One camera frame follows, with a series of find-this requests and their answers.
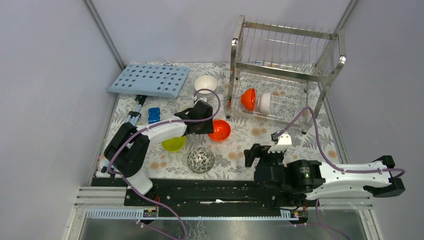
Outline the white bowl front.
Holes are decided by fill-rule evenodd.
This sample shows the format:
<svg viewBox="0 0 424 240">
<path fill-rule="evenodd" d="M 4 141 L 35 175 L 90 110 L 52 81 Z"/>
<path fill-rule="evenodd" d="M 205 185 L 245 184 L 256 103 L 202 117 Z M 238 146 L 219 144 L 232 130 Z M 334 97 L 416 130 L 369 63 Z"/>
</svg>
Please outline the white bowl front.
<svg viewBox="0 0 424 240">
<path fill-rule="evenodd" d="M 208 98 L 208 96 L 207 96 L 207 95 L 205 95 L 205 94 L 201 94 L 201 93 L 197 93 L 197 94 L 195 94 L 195 95 L 193 96 L 193 98 L 194 98 L 195 96 L 197 96 L 197 97 L 204 97 L 204 98 Z"/>
</svg>

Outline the orange bowl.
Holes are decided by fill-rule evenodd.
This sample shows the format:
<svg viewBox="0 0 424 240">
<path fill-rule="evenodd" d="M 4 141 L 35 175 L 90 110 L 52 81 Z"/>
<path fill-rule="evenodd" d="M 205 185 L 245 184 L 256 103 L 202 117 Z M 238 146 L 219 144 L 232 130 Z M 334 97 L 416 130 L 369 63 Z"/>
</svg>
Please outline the orange bowl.
<svg viewBox="0 0 424 240">
<path fill-rule="evenodd" d="M 247 89 L 240 97 L 240 103 L 247 111 L 253 111 L 256 105 L 256 90 L 254 88 Z"/>
<path fill-rule="evenodd" d="M 208 133 L 208 137 L 216 142 L 226 140 L 231 134 L 230 124 L 222 119 L 215 119 L 213 122 L 213 133 Z"/>
</svg>

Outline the lime green bowl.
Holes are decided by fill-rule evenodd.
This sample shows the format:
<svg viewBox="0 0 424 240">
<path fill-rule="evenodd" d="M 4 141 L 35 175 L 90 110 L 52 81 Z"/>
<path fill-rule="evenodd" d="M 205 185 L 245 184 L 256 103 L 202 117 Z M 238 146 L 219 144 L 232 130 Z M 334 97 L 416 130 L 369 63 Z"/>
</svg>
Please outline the lime green bowl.
<svg viewBox="0 0 424 240">
<path fill-rule="evenodd" d="M 186 137 L 173 137 L 161 143 L 162 147 L 171 153 L 179 152 L 186 144 Z"/>
</svg>

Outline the leopard pattern bowl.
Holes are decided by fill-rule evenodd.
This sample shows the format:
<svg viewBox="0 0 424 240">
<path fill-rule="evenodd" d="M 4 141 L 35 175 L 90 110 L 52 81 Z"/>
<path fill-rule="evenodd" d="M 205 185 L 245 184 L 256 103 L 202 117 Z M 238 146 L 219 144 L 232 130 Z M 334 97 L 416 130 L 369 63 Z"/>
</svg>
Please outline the leopard pattern bowl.
<svg viewBox="0 0 424 240">
<path fill-rule="evenodd" d="M 209 172 L 215 164 L 214 154 L 207 148 L 198 147 L 193 149 L 187 157 L 187 166 L 197 174 Z"/>
</svg>

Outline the white pink bowl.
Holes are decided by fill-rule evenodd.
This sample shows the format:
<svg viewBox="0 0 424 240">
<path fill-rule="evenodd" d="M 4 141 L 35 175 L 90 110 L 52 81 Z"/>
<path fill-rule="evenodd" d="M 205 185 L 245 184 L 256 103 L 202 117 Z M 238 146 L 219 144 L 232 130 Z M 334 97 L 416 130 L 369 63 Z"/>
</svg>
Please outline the white pink bowl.
<svg viewBox="0 0 424 240">
<path fill-rule="evenodd" d="M 270 104 L 271 104 L 271 92 L 264 92 L 259 96 L 258 99 L 258 109 L 263 114 L 269 114 L 270 113 Z"/>
</svg>

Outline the stainless steel dish rack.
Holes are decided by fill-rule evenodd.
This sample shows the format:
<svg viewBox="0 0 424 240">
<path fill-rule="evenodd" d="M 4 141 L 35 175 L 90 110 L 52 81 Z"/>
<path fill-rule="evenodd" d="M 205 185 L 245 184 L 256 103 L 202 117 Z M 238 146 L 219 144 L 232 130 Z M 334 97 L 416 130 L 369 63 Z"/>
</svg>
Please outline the stainless steel dish rack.
<svg viewBox="0 0 424 240">
<path fill-rule="evenodd" d="M 230 48 L 230 76 L 225 115 L 294 123 L 303 133 L 313 126 L 325 98 L 347 59 L 345 31 L 324 31 L 280 23 L 264 23 L 240 15 Z M 256 91 L 255 108 L 248 111 L 241 95 Z M 261 113 L 258 100 L 271 92 L 270 113 Z"/>
</svg>

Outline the beige bowl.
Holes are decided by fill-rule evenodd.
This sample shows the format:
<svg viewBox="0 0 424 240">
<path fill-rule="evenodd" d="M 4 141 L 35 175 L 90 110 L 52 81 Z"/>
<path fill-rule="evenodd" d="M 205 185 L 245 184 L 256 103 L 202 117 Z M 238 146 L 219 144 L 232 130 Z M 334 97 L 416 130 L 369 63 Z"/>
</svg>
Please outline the beige bowl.
<svg viewBox="0 0 424 240">
<path fill-rule="evenodd" d="M 194 107 L 194 105 L 195 105 L 194 103 L 187 103 L 187 104 L 181 106 L 178 111 L 179 112 L 190 111 Z"/>
</svg>

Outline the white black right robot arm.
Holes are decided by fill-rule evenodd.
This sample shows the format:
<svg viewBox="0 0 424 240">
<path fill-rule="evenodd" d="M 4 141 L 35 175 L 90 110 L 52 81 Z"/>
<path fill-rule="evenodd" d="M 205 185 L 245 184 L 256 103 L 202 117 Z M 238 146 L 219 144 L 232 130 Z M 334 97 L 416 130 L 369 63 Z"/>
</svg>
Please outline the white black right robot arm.
<svg viewBox="0 0 424 240">
<path fill-rule="evenodd" d="M 322 197 L 354 197 L 371 194 L 391 198 L 405 190 L 402 179 L 393 176 L 393 158 L 384 155 L 367 164 L 340 164 L 342 171 L 318 160 L 300 159 L 284 164 L 288 144 L 260 145 L 244 150 L 245 167 L 255 166 L 253 179 L 260 187 L 278 189 L 293 206 Z"/>
</svg>

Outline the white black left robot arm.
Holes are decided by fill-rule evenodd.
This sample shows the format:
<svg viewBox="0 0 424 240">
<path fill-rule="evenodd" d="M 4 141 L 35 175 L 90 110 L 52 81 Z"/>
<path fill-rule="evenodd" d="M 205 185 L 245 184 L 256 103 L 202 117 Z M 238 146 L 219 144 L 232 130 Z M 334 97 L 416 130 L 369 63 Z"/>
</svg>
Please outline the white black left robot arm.
<svg viewBox="0 0 424 240">
<path fill-rule="evenodd" d="M 114 168 L 136 192 L 144 206 L 152 204 L 155 192 L 152 181 L 142 169 L 149 147 L 172 138 L 214 132 L 213 107 L 198 100 L 193 107 L 175 113 L 170 119 L 137 128 L 126 122 L 120 126 L 104 150 L 109 168 Z"/>
</svg>

